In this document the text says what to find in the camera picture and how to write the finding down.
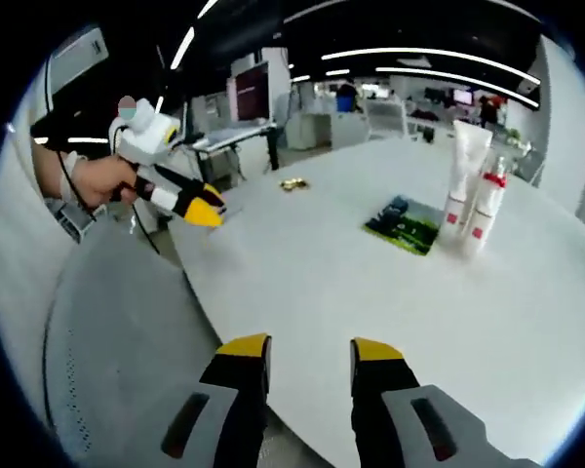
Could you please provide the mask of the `person's left hand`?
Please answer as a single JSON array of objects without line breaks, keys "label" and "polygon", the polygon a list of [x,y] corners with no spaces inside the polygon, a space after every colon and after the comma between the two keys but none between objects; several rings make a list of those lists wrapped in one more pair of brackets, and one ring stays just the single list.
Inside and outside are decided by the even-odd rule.
[{"label": "person's left hand", "polygon": [[91,209],[110,202],[116,190],[119,190],[119,200],[131,205],[137,198],[136,179],[137,173],[117,155],[79,160],[71,175],[74,187]]}]

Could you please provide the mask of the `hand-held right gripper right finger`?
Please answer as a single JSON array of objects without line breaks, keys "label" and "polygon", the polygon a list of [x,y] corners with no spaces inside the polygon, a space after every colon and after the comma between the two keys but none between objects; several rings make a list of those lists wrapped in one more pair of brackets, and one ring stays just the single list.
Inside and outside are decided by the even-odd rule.
[{"label": "hand-held right gripper right finger", "polygon": [[403,354],[350,341],[351,425],[362,467],[535,467],[488,441],[483,421],[435,385],[421,385]]}]

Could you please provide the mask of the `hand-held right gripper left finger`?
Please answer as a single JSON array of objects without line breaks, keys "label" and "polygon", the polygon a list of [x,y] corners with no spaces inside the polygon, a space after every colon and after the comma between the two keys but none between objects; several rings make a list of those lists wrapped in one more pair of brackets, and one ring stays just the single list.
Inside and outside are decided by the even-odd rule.
[{"label": "hand-held right gripper left finger", "polygon": [[255,467],[267,426],[271,336],[217,348],[200,379],[180,393],[160,449],[186,467]]}]

